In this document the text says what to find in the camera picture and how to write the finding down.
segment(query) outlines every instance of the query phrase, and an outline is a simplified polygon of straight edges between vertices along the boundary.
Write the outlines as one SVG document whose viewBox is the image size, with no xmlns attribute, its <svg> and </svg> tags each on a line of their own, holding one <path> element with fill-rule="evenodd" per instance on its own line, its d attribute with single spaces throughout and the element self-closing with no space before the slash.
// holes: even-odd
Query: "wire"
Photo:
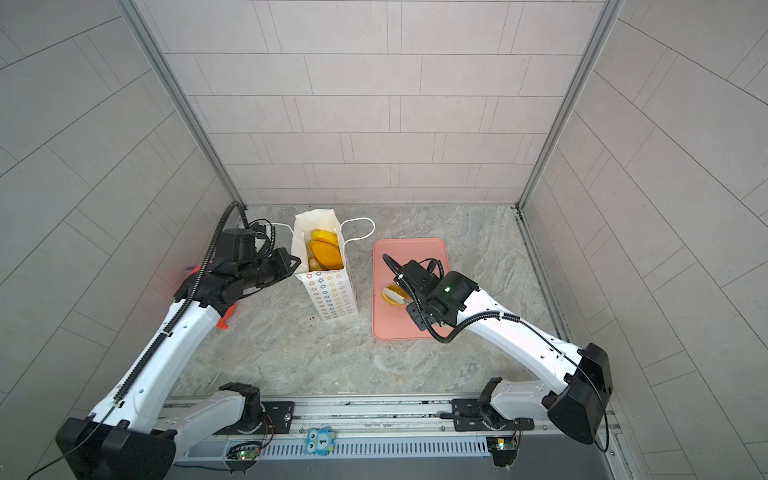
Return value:
<svg viewBox="0 0 768 480">
<path fill-rule="evenodd" d="M 88 440 L 90 440 L 90 439 L 91 439 L 91 437 L 93 436 L 93 434 L 94 434 L 94 433 L 96 433 L 96 430 L 98 430 L 98 428 L 99 428 L 99 427 L 100 427 L 100 426 L 101 426 L 101 425 L 104 423 L 104 420 L 106 420 L 106 419 L 107 419 L 107 417 L 108 417 L 108 416 L 109 416 L 109 415 L 112 413 L 112 411 L 114 410 L 114 407 L 115 407 L 115 406 L 113 405 L 113 406 L 112 406 L 112 408 L 111 408 L 111 409 L 109 409 L 109 412 L 107 412 L 107 415 L 104 415 L 104 418 L 103 418 L 103 419 L 101 419 L 101 421 L 98 423 L 98 425 L 96 425 L 96 427 L 95 427 L 93 430 L 91 430 L 91 433 L 89 433 L 89 434 L 88 434 L 88 436 L 87 436 L 87 437 L 85 437 L 85 439 L 83 439 L 83 441 L 82 441 L 82 442 L 80 442 L 80 443 L 78 443 L 77 445 L 75 445 L 75 446 L 74 446 L 74 448 L 73 448 L 72 450 L 70 450 L 69 452 L 67 452 L 67 453 L 63 454 L 62 456 L 60 456 L 59 458 L 55 459 L 54 461 L 52 461 L 52 462 L 48 462 L 48 463 L 46 463 L 45 465 L 43 465 L 42 467 L 40 467 L 40 468 L 38 468 L 37 470 L 35 470 L 34 472 L 30 473 L 30 474 L 29 474 L 29 476 L 27 477 L 27 480 L 29 480 L 30 478 L 34 477 L 35 475 L 37 475 L 38 473 L 42 472 L 43 470 L 45 470 L 46 468 L 50 467 L 51 465 L 55 464 L 55 463 L 56 463 L 56 462 L 58 462 L 59 460 L 62 460 L 63 458 L 67 458 L 67 456 L 68 456 L 69 454 L 71 454 L 71 453 L 72 453 L 72 452 L 74 452 L 75 450 L 77 450 L 77 449 L 79 449 L 80 447 L 82 447 L 82 446 L 83 446 L 83 444 L 84 444 L 84 443 L 86 443 Z"/>
<path fill-rule="evenodd" d="M 175 463 L 173 465 L 174 467 L 178 467 L 178 468 L 199 468 L 201 470 L 213 470 L 214 472 L 229 472 L 229 473 L 234 472 L 234 470 L 229 470 L 228 468 L 211 468 L 211 467 L 203 467 L 201 465 L 176 465 Z"/>
</svg>

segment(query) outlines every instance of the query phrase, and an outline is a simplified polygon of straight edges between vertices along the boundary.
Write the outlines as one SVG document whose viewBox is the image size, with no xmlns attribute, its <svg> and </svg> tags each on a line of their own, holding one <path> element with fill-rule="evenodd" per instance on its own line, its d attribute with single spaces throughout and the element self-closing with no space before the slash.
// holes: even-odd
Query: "gray tiled wall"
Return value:
<svg viewBox="0 0 768 480">
<path fill-rule="evenodd" d="M 136 3 L 249 204 L 516 202 L 603 5 Z"/>
<path fill-rule="evenodd" d="M 144 348 L 229 196 L 111 0 L 0 2 L 0 85 L 0 477 L 25 478 Z"/>
<path fill-rule="evenodd" d="M 627 0 L 525 216 L 644 478 L 768 478 L 768 3 Z"/>
</svg>

